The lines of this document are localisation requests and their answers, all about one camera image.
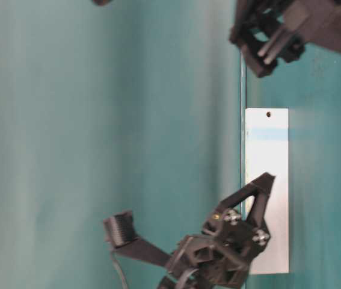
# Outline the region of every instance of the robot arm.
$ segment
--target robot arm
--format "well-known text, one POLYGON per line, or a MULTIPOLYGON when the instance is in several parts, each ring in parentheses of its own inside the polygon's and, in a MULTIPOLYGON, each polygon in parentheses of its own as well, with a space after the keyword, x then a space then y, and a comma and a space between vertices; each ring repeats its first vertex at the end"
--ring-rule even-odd
POLYGON ((215 285, 240 289, 250 264, 265 250, 271 236, 264 221, 274 177, 264 173, 224 199, 205 221, 202 234, 187 235, 167 254, 145 241, 134 230, 131 211, 104 221, 112 251, 165 267, 168 276, 159 289, 211 289, 215 285), (235 207, 254 196, 246 218, 235 207))

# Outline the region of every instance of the teal background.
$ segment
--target teal background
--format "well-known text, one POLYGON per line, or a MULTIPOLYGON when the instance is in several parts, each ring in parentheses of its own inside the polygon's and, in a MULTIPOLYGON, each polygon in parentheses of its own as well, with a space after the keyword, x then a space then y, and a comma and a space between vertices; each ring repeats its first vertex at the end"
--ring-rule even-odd
POLYGON ((239 188, 233 5, 0 0, 0 288, 120 288, 102 219, 171 251, 239 188))
POLYGON ((289 108, 290 271, 247 289, 341 288, 341 55, 312 45, 264 79, 248 106, 289 108))

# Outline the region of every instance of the white rectangular plate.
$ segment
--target white rectangular plate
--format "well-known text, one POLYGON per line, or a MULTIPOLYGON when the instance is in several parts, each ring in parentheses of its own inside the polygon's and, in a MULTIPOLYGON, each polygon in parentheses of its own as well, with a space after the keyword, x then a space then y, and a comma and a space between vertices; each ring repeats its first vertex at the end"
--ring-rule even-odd
MULTIPOLYGON (((265 221, 272 235, 268 247, 251 265, 251 274, 289 273, 288 109, 245 111, 245 181, 268 172, 276 176, 265 221)), ((245 202, 249 212, 253 200, 245 202)))

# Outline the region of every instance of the black wire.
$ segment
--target black wire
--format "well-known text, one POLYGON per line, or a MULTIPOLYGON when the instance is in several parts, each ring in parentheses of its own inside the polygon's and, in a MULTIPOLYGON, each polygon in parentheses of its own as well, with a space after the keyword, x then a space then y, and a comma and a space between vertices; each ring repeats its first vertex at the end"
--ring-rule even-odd
POLYGON ((112 250, 110 250, 110 258, 111 258, 112 265, 114 266, 115 270, 117 271, 120 277, 123 289, 129 289, 129 284, 127 283, 126 275, 123 273, 121 265, 116 259, 116 257, 114 256, 114 252, 112 250))

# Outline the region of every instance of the metal screw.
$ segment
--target metal screw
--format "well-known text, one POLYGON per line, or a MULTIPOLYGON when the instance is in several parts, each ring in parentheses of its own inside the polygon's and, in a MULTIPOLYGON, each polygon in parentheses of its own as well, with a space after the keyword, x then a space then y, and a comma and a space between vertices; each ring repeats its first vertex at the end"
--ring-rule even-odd
POLYGON ((230 222, 232 226, 237 225, 237 221, 241 219, 241 214, 239 214, 236 210, 229 210, 224 217, 224 220, 230 222))
POLYGON ((266 241, 271 237, 269 234, 265 233, 263 230, 259 229, 256 232, 257 235, 255 235, 252 240, 255 242, 258 242, 260 246, 265 246, 266 241))

